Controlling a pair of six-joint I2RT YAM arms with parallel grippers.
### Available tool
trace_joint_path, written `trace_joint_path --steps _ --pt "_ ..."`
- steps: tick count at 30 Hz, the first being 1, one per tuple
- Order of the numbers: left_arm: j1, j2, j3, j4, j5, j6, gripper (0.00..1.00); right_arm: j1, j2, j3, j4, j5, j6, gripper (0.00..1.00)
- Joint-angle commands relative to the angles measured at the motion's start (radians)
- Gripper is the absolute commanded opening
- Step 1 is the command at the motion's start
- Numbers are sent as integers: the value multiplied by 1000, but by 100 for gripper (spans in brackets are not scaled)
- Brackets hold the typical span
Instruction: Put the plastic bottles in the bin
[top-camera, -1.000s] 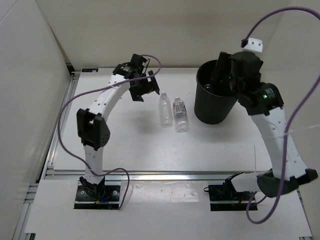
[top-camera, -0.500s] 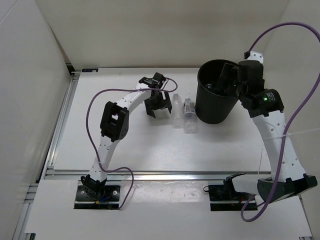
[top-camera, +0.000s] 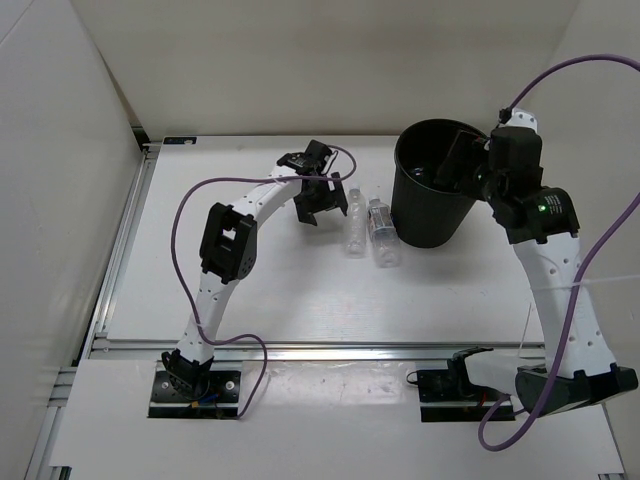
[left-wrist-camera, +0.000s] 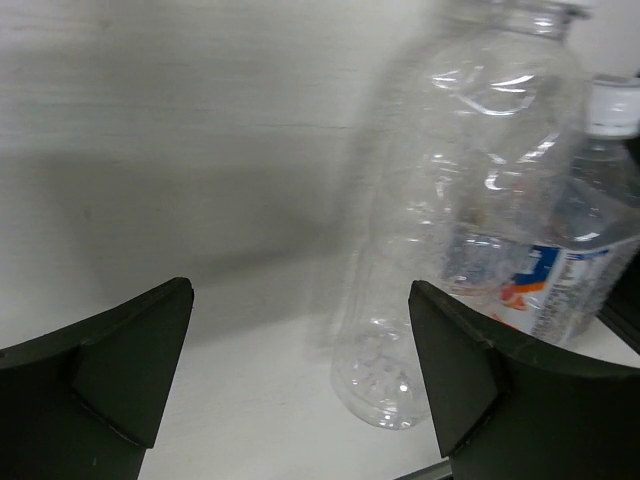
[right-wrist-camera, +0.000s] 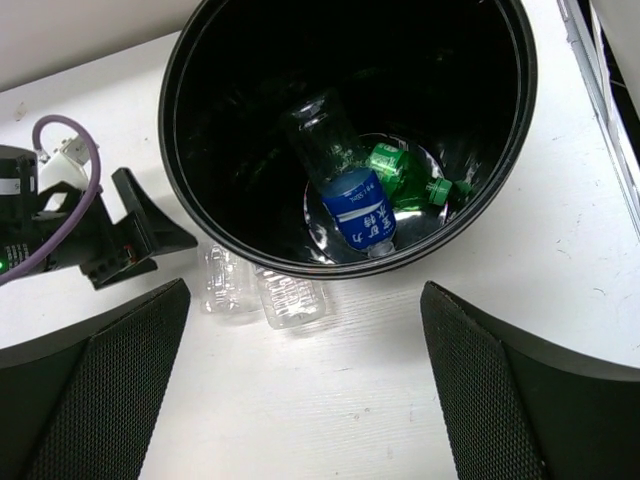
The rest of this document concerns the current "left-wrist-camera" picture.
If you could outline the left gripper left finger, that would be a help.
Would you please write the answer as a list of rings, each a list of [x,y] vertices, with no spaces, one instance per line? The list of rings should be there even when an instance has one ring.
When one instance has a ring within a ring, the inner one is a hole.
[[[4,479],[135,479],[155,445],[194,290],[173,278],[1,351]]]

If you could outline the clear unlabelled plastic bottle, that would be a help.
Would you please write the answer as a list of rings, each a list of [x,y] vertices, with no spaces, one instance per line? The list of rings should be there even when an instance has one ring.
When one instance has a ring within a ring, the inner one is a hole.
[[[429,46],[376,162],[331,382],[365,423],[430,414],[408,307],[424,280],[486,305],[525,263],[578,147],[586,79],[565,44],[591,1],[464,1]]]

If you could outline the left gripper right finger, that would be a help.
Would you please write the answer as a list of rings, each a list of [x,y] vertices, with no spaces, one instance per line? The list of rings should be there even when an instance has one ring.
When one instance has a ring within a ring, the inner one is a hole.
[[[438,446],[457,479],[635,479],[639,371],[486,317],[425,281],[409,313]]]

